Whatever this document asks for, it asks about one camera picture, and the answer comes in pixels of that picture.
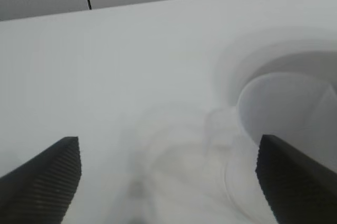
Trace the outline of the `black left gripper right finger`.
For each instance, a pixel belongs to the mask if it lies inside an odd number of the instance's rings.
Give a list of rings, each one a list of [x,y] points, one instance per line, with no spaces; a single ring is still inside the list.
[[[255,172],[278,223],[336,223],[336,173],[281,138],[262,136]]]

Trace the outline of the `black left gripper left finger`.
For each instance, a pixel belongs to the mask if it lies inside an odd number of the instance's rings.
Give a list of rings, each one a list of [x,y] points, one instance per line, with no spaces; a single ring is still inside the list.
[[[64,137],[1,177],[1,223],[61,223],[82,175],[78,137]]]

